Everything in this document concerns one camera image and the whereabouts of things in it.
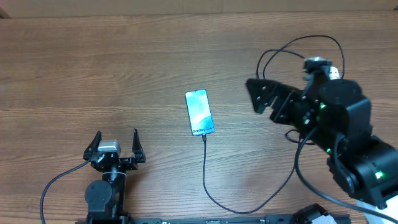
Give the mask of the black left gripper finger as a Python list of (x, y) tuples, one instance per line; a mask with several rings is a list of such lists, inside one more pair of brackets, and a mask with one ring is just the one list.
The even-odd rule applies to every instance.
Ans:
[(89, 144), (89, 146), (85, 149), (83, 153), (84, 160), (86, 161), (90, 160), (93, 154), (98, 151), (98, 146), (101, 140), (102, 140), (102, 133), (101, 131), (98, 131), (92, 142)]
[(132, 153), (134, 154), (134, 158), (137, 163), (146, 162), (146, 155), (141, 146), (137, 129), (134, 129), (133, 132)]

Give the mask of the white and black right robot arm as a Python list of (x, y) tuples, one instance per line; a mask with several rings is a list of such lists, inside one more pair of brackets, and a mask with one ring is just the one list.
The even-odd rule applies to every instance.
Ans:
[(397, 223), (397, 209), (386, 212), (397, 197), (397, 149), (372, 134), (371, 102), (357, 82), (314, 78), (299, 90), (274, 80), (248, 79), (246, 87), (255, 112), (261, 114), (270, 106), (273, 122), (294, 126), (305, 141), (311, 140), (329, 155), (333, 179), (362, 206), (331, 197), (305, 179), (299, 167), (304, 147), (300, 143), (294, 167), (306, 187), (379, 223)]

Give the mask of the Samsung Galaxy smartphone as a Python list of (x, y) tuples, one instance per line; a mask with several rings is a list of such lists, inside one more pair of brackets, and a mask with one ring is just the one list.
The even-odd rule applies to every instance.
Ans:
[(207, 91), (205, 89), (188, 91), (185, 93), (185, 101), (192, 135), (214, 133), (215, 127)]

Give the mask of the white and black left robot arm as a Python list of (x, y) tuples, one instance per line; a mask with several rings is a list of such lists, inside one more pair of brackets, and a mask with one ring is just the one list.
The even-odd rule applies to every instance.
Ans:
[(103, 140), (98, 131), (83, 153), (84, 163), (54, 177), (44, 188), (39, 204), (40, 219), (44, 217), (44, 198), (49, 187), (59, 178), (89, 164), (101, 173), (101, 179), (90, 183), (85, 190), (88, 214), (85, 223), (134, 223), (130, 213), (124, 211), (126, 193), (126, 172), (137, 170), (146, 162), (146, 155), (139, 140), (137, 129), (133, 130), (132, 157), (121, 157), (119, 141)]

